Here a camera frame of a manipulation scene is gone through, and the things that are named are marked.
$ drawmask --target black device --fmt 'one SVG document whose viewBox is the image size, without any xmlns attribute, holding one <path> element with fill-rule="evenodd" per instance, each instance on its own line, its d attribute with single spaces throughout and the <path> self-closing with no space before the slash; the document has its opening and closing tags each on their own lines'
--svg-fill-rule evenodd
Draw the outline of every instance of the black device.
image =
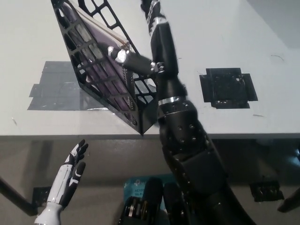
<svg viewBox="0 0 300 225">
<path fill-rule="evenodd" d="M 189 211 L 182 192 L 176 183 L 166 183 L 164 185 L 164 202 L 170 225 L 190 224 Z"/>
<path fill-rule="evenodd" d="M 163 183 L 150 178 L 142 198 L 129 197 L 124 205 L 118 225 L 153 225 L 157 219 L 163 197 Z"/>
</svg>

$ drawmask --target metal ring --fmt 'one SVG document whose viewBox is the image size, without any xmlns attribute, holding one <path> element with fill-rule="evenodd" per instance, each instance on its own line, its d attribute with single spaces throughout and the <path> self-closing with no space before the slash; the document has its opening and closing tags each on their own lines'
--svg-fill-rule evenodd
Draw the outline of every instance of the metal ring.
<svg viewBox="0 0 300 225">
<path fill-rule="evenodd" d="M 178 102 L 178 101 L 181 101 L 181 100 L 186 100 L 186 98 L 181 97 L 181 96 L 169 97 L 169 98 L 159 100 L 158 105 L 164 105 L 164 104 L 167 104 L 167 103 Z"/>
</svg>

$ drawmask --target black square tape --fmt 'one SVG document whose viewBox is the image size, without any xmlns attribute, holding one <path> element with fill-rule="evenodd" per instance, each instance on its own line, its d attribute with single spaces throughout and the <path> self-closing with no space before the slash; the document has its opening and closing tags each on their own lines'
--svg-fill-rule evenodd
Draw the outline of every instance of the black square tape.
<svg viewBox="0 0 300 225">
<path fill-rule="evenodd" d="M 248 109 L 248 101 L 257 101 L 250 74 L 240 68 L 210 68 L 200 75 L 204 102 L 217 109 Z"/>
</svg>

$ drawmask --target black grid panel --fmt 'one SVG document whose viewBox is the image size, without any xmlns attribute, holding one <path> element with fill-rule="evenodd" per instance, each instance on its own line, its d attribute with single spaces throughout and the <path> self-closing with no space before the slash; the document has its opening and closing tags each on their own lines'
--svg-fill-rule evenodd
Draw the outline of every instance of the black grid panel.
<svg viewBox="0 0 300 225">
<path fill-rule="evenodd" d="M 121 29 L 129 41 L 124 48 L 138 54 L 107 0 L 101 3 L 89 1 L 95 8 L 92 11 L 84 0 L 76 3 L 88 15 L 100 16 L 109 29 Z M 52 5 L 80 87 L 140 134 L 146 132 L 156 122 L 156 88 L 149 85 L 147 79 L 120 67 L 102 53 L 97 38 L 99 40 L 99 35 L 103 34 L 85 23 L 68 0 L 52 0 Z M 108 23 L 103 10 L 109 10 L 114 24 Z M 104 36 L 100 39 L 111 41 Z"/>
</svg>

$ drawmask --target silver band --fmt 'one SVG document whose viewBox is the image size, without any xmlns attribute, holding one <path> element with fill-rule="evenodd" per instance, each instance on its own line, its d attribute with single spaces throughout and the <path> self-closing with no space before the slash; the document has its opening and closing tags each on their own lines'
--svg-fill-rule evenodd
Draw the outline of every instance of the silver band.
<svg viewBox="0 0 300 225">
<path fill-rule="evenodd" d="M 164 104 L 167 104 L 167 103 L 178 102 L 180 100 L 186 100 L 186 98 L 185 97 L 179 97 L 179 96 L 169 97 L 169 98 L 165 98 L 165 99 L 162 99 L 162 100 L 158 101 L 158 105 L 164 105 Z"/>
<path fill-rule="evenodd" d="M 148 16 L 147 16 L 147 24 L 150 23 L 150 19 L 151 19 L 151 16 L 152 16 L 152 11 L 153 11 L 153 8 L 155 7 L 155 5 L 159 2 L 159 0 L 152 0 L 151 4 L 150 4 L 150 8 L 149 8 L 149 13 L 148 13 Z"/>
<path fill-rule="evenodd" d="M 150 37 L 152 37 L 153 32 L 155 31 L 155 28 L 157 27 L 157 25 L 162 24 L 162 23 L 167 23 L 168 21 L 166 20 L 166 18 L 163 17 L 155 17 L 150 29 Z"/>
</svg>

